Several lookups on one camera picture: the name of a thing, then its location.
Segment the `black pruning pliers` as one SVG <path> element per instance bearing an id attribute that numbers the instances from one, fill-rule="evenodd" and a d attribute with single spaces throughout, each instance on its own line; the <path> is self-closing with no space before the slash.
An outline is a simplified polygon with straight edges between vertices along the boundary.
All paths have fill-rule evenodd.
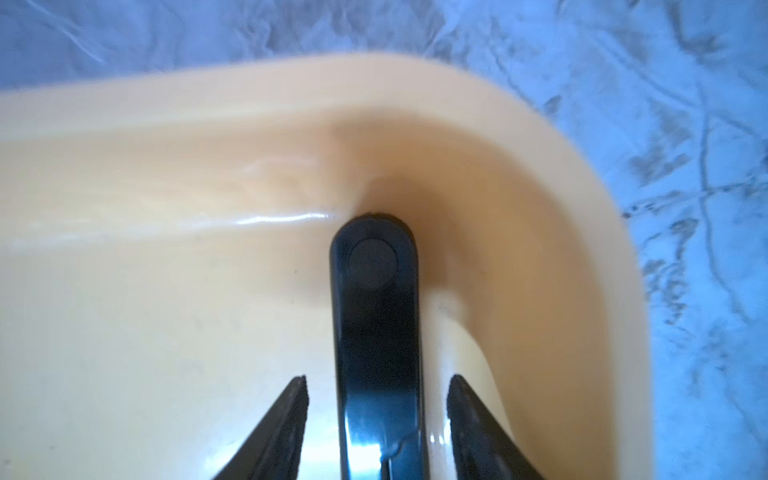
<path id="1" fill-rule="evenodd" d="M 358 216 L 330 247 L 341 475 L 426 479 L 416 242 L 387 214 Z"/>

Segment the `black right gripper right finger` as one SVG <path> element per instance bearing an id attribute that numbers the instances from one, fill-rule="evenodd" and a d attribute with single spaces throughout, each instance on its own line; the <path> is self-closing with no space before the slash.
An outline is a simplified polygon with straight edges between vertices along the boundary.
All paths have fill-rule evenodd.
<path id="1" fill-rule="evenodd" d="M 451 378 L 446 406 L 458 479 L 544 479 L 463 376 Z"/>

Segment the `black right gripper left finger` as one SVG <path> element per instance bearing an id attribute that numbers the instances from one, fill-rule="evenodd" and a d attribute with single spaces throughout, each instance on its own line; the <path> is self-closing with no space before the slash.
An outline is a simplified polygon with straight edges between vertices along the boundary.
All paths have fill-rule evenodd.
<path id="1" fill-rule="evenodd" d="M 305 376 L 294 377 L 215 480 L 296 480 L 307 422 Z"/>

